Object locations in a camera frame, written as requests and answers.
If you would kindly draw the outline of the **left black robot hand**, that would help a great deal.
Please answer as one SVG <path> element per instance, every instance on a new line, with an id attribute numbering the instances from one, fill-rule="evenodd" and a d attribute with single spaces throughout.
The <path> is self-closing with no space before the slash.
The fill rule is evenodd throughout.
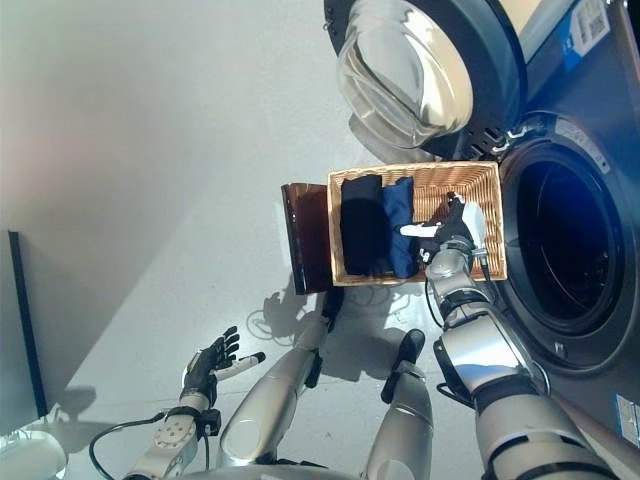
<path id="1" fill-rule="evenodd" d="M 264 352 L 238 357 L 240 335 L 236 326 L 228 328 L 207 348 L 197 351 L 183 374 L 180 397 L 199 394 L 209 407 L 217 399 L 217 386 L 221 381 L 259 365 L 266 360 Z"/>

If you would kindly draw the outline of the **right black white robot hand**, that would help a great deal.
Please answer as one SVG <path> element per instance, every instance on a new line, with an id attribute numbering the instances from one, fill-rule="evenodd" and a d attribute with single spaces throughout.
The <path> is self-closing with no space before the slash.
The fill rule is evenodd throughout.
<path id="1" fill-rule="evenodd" d="M 427 265 L 445 245 L 458 242 L 471 255 L 486 252 L 487 227 L 484 212 L 478 203 L 467 202 L 457 192 L 446 194 L 448 215 L 442 221 L 406 224 L 394 230 L 403 237 L 417 240 L 418 255 Z"/>

